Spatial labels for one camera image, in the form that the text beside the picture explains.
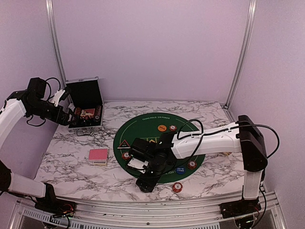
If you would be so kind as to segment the red chip stack front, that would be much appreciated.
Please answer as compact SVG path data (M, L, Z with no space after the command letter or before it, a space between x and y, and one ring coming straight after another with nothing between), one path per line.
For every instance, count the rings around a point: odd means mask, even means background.
M179 193L182 191L183 185L180 182L175 182L172 185L172 190L174 193Z

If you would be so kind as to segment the red chip stack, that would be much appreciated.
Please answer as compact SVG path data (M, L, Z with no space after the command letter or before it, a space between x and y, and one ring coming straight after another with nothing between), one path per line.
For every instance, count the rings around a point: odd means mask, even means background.
M193 161L193 160L189 161L187 167L188 167L190 170L196 169L196 168L197 168L197 163L196 163L196 161Z
M183 185L180 182L175 182L172 185L172 190L174 193L179 193L182 191Z
M122 159L125 160L125 161L128 161L132 158L132 156L128 153L128 152L124 152L122 154Z

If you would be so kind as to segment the blue small blind button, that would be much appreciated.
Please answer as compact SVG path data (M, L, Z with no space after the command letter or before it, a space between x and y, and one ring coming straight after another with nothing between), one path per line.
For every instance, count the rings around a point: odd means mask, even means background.
M185 167L178 167L175 169L175 172L178 174L178 175L183 175L186 173L186 168Z

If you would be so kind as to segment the red backed card deck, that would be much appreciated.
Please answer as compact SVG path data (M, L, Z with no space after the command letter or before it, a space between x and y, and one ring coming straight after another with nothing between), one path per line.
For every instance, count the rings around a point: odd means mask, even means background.
M89 151L88 160L90 162L102 163L107 161L108 158L108 149L91 149Z

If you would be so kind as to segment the orange big blind button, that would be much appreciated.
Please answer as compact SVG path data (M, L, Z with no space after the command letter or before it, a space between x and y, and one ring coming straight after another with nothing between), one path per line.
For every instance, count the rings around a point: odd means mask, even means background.
M165 125L159 125L159 126L157 127L157 129L158 129L160 132L165 132L165 131L167 130L167 126L165 126Z

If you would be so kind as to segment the red chip top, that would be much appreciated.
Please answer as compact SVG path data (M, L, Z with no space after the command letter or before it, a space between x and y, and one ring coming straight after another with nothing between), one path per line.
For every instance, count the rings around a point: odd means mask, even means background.
M175 126L175 125L170 125L170 126L169 126L169 130L170 130L170 131L176 131L176 130L177 130L177 126Z

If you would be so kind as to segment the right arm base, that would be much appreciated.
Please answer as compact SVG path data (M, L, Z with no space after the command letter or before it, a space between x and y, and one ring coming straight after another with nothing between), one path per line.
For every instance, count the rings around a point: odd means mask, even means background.
M238 217L260 211L261 205L257 200L238 200L219 205L224 219Z

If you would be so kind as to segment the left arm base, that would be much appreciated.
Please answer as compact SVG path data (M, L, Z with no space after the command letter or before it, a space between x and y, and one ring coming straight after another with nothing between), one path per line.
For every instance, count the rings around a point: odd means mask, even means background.
M39 200L35 203L36 209L52 213L56 217L72 216L75 212L75 207L75 202L62 199L57 199L54 202Z

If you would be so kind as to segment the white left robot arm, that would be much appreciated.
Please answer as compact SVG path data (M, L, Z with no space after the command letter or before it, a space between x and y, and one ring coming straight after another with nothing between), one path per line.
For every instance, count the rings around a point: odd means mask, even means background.
M54 96L44 100L47 80L31 78L27 89L13 92L0 110L0 144L3 145L15 125L24 117L38 116L56 124L67 126L72 123L74 113L64 111L60 102L71 93L69 87L59 89ZM60 209L60 201L48 193L51 185L13 173L3 162L0 163L0 191L42 198L41 204L49 212Z

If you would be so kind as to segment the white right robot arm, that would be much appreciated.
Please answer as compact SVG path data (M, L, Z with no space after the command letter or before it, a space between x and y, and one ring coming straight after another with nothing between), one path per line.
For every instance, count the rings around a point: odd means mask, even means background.
M206 131L169 131L156 143L136 138L130 146L127 167L140 172L137 186L144 193L152 192L161 176L188 163L193 156L214 153L241 153L244 164L243 198L236 210L245 214L258 198L262 174L268 161L264 136L246 116L238 121Z

